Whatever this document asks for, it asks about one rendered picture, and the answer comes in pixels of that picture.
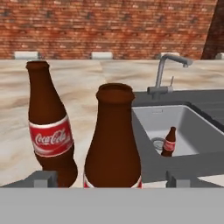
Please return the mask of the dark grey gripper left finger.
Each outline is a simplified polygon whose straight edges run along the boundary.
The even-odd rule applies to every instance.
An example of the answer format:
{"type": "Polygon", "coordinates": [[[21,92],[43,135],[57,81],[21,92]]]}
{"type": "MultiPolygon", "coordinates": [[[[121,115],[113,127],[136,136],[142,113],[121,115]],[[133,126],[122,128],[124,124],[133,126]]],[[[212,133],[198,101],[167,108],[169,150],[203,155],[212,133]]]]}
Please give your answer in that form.
{"type": "Polygon", "coordinates": [[[49,188],[58,186],[56,171],[35,171],[25,179],[5,185],[7,188],[49,188]]]}

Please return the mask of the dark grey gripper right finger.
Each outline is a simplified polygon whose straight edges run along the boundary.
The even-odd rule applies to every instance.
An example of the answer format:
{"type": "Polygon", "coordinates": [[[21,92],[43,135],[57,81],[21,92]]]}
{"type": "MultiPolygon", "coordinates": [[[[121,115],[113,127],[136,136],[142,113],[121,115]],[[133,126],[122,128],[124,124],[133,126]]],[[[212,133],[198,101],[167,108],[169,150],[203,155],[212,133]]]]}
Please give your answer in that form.
{"type": "Polygon", "coordinates": [[[205,180],[201,180],[194,174],[177,171],[167,171],[166,174],[166,187],[171,188],[220,188],[216,185],[205,180]]]}

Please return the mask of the small brown cola bottle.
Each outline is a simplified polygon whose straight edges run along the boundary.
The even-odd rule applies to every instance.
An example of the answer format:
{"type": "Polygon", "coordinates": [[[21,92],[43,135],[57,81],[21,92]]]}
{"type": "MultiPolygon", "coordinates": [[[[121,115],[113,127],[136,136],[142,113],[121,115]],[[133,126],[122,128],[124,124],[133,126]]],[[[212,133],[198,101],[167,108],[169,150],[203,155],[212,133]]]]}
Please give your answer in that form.
{"type": "Polygon", "coordinates": [[[163,157],[171,157],[176,145],[176,128],[171,127],[168,135],[164,139],[161,155],[163,157]]]}

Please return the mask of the grey kitchen sink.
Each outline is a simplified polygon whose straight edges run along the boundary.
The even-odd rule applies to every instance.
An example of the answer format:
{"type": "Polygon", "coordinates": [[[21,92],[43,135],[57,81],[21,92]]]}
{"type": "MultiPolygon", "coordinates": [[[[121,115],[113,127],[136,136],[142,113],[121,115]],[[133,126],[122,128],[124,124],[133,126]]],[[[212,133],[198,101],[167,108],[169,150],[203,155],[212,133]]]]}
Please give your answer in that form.
{"type": "Polygon", "coordinates": [[[141,158],[144,183],[163,181],[167,172],[179,175],[224,174],[224,90],[185,90],[154,101],[136,92],[132,123],[141,158]],[[171,157],[157,149],[171,127],[176,146],[171,157]]]}

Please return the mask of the large brown cola bottle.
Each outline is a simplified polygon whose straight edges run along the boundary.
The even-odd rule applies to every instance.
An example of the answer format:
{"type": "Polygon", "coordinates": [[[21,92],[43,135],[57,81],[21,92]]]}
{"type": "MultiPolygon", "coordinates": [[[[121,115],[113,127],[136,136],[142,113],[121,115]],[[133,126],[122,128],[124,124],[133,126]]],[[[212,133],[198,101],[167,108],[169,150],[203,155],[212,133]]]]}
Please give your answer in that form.
{"type": "Polygon", "coordinates": [[[87,152],[83,186],[142,186],[141,161],[132,129],[132,88],[122,83],[99,86],[94,135],[87,152]]]}
{"type": "Polygon", "coordinates": [[[70,187],[78,168],[69,118],[44,60],[26,64],[30,79],[29,129],[34,154],[44,171],[58,173],[58,187],[70,187]]]}

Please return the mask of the grey metal tap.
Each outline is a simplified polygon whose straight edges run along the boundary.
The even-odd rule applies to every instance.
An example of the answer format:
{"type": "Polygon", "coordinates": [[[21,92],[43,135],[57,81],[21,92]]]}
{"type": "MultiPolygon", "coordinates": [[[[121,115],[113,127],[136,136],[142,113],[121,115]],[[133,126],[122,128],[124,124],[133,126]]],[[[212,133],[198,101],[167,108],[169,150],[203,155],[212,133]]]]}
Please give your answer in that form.
{"type": "Polygon", "coordinates": [[[186,58],[186,57],[182,57],[182,56],[178,56],[178,55],[174,55],[172,53],[165,53],[159,63],[158,63],[158,69],[157,69],[157,78],[156,78],[156,84],[154,87],[147,87],[147,94],[151,95],[151,98],[153,100],[158,100],[160,98],[160,95],[164,95],[164,94],[168,94],[171,93],[173,91],[173,80],[174,77],[171,77],[171,84],[169,86],[162,86],[162,78],[163,78],[163,71],[165,68],[165,62],[167,60],[172,60],[174,62],[178,62],[180,63],[183,67],[189,67],[192,63],[193,60],[186,58]]]}

